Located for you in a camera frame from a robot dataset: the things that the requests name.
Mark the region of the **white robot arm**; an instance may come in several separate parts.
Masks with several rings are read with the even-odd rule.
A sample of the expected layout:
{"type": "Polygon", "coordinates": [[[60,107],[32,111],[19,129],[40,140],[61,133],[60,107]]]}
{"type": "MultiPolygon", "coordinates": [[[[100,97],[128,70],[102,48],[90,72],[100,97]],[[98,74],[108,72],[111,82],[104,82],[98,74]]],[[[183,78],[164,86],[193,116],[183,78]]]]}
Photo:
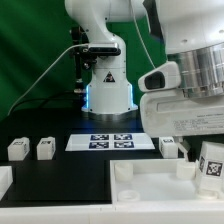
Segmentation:
{"type": "Polygon", "coordinates": [[[93,65],[85,112],[106,119],[138,109],[153,138],[224,133],[224,0],[65,0],[65,8],[89,40],[81,49],[93,65]],[[143,16],[167,61],[139,79],[137,107],[125,43],[106,24],[143,16]]]}

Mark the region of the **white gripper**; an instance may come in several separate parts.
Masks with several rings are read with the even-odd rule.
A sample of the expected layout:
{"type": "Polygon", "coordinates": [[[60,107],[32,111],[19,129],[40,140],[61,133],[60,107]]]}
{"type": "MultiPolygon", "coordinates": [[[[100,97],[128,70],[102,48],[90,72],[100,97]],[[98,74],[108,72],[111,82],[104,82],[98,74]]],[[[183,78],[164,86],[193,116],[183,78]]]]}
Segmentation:
{"type": "MultiPolygon", "coordinates": [[[[179,90],[145,93],[140,100],[142,126],[150,137],[183,137],[224,133],[224,95],[188,99],[179,90]]],[[[175,140],[189,161],[190,145],[175,140]]]]}

